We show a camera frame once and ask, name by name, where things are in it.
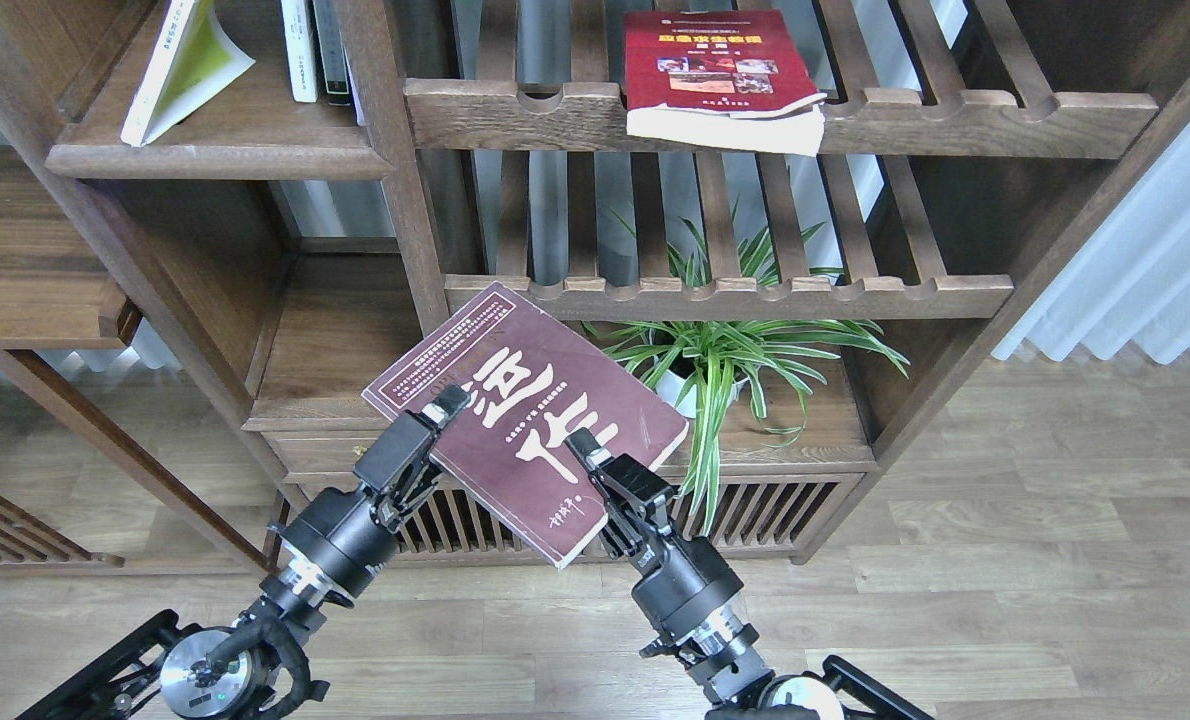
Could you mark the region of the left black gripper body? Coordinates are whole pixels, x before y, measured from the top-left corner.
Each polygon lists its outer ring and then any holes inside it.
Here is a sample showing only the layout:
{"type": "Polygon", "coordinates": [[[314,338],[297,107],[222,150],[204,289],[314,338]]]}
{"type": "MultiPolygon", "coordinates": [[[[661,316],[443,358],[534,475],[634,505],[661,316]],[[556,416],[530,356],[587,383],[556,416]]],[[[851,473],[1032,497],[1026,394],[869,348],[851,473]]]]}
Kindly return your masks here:
{"type": "Polygon", "coordinates": [[[292,559],[267,580],[280,609],[352,607],[397,553],[399,530],[436,492],[441,469],[430,452],[443,428],[443,411],[403,413],[353,465],[353,492],[326,488],[283,530],[292,559]]]}

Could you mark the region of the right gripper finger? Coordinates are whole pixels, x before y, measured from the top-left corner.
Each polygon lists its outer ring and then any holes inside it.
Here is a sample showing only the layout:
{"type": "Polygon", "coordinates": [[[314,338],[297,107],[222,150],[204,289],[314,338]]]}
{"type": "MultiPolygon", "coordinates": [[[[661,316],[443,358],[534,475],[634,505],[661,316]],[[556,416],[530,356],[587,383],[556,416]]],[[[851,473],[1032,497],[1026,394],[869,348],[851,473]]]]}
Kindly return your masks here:
{"type": "Polygon", "coordinates": [[[566,447],[571,451],[578,464],[591,477],[599,477],[607,471],[607,465],[613,461],[613,455],[601,445],[599,439],[591,434],[590,428],[577,428],[566,437],[566,447]]]}

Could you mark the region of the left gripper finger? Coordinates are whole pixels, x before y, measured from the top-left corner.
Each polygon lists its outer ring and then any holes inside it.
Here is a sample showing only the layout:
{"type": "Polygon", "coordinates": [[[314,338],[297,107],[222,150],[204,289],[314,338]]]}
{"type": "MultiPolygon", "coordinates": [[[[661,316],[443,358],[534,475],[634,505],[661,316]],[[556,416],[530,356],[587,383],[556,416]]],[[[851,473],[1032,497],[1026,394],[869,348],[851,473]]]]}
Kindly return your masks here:
{"type": "Polygon", "coordinates": [[[470,393],[458,384],[449,384],[430,403],[422,406],[422,417],[431,427],[445,430],[461,411],[470,403],[470,393]]]}

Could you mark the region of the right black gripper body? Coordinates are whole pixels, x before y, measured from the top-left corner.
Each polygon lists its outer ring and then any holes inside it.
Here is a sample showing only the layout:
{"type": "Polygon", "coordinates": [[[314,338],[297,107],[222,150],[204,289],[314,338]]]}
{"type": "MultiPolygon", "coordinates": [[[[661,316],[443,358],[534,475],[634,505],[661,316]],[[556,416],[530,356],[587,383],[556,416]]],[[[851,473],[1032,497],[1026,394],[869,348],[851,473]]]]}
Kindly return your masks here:
{"type": "Polygon", "coordinates": [[[631,594],[656,633],[641,656],[741,655],[743,622],[729,606],[741,580],[709,541],[674,527],[674,486],[628,455],[591,455],[590,477],[607,501],[605,547],[641,575],[631,594]]]}

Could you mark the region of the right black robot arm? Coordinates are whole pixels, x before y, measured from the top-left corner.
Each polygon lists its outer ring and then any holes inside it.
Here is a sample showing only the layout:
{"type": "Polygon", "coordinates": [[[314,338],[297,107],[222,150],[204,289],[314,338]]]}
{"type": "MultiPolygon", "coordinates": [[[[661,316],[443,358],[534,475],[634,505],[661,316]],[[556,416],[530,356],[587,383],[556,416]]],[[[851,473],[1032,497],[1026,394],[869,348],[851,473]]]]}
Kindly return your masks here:
{"type": "Polygon", "coordinates": [[[703,536],[683,536],[668,502],[674,487],[627,453],[614,456],[589,430],[566,447],[605,496],[601,530],[613,559],[640,574],[631,596],[654,641],[641,656],[672,656],[710,702],[709,719],[927,719],[928,712],[860,669],[831,655],[820,674],[775,674],[754,649],[758,632],[735,612],[743,589],[727,561],[703,536]]]}

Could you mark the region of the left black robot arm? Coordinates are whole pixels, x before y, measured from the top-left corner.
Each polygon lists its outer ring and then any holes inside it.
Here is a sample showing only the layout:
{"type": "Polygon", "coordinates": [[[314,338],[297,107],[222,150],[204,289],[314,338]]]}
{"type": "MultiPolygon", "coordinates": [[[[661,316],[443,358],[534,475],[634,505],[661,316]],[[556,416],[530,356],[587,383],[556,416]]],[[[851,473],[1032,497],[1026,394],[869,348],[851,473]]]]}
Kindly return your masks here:
{"type": "Polygon", "coordinates": [[[330,488],[280,530],[290,561],[267,575],[257,600],[231,626],[176,626],[162,611],[24,712],[27,719],[127,719],[159,685],[184,719],[280,719],[321,701],[303,644],[324,624],[321,607],[351,607],[397,553],[397,532],[436,488],[431,459],[444,428],[466,406],[450,387],[407,411],[368,447],[353,492],[330,488]]]}

